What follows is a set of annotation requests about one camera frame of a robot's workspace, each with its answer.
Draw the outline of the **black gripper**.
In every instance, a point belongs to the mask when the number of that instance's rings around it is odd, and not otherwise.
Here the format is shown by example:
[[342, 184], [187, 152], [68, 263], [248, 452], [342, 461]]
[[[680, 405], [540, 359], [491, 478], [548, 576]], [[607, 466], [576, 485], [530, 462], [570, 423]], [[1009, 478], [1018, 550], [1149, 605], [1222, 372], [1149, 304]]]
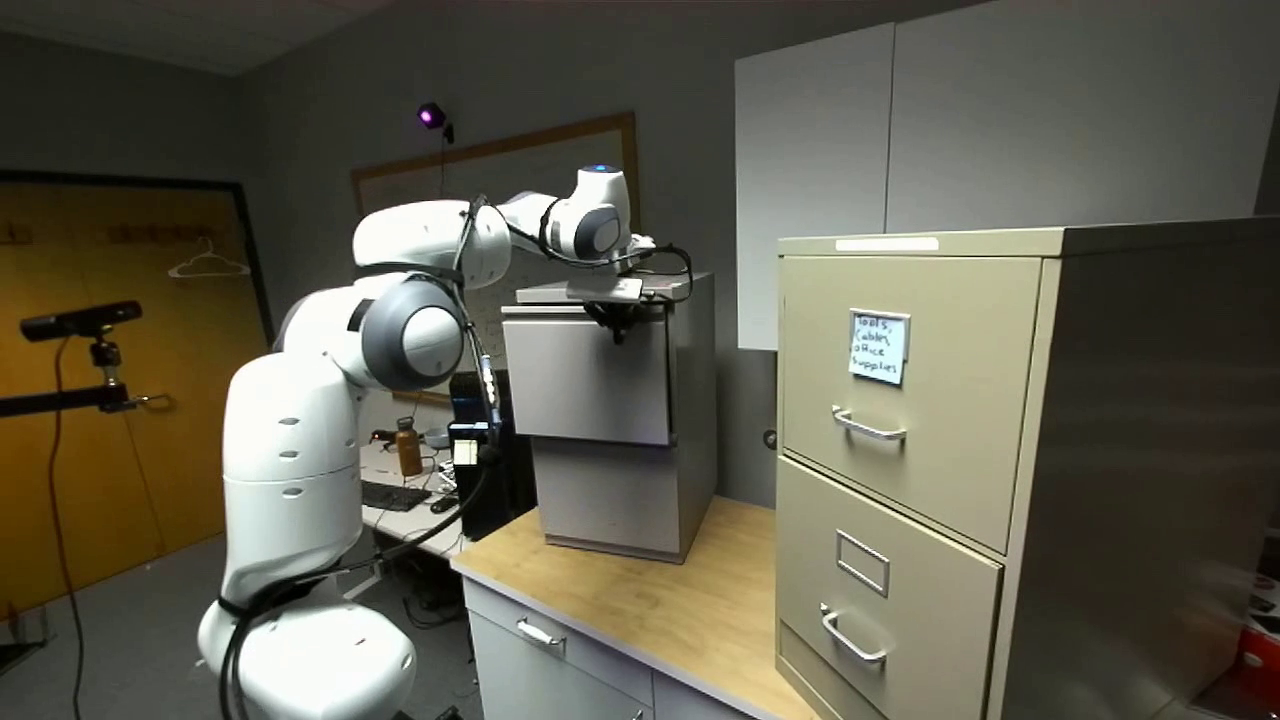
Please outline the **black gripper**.
[[582, 313], [625, 342], [637, 325], [663, 321], [672, 313], [669, 296], [642, 287], [638, 275], [625, 275], [604, 298], [586, 298]]

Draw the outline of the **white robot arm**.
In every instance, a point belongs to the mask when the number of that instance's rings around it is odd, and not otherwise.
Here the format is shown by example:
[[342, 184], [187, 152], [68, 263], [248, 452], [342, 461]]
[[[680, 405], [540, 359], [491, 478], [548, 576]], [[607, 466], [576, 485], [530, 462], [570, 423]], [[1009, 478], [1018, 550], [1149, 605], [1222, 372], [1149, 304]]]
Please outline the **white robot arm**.
[[333, 588], [362, 536], [361, 405], [452, 378], [470, 346], [463, 296], [516, 248], [558, 263], [625, 263], [627, 175], [582, 165], [562, 196], [407, 199], [353, 231], [355, 275], [291, 304], [277, 342], [226, 378], [224, 576], [196, 648], [220, 720], [390, 720], [414, 644]]

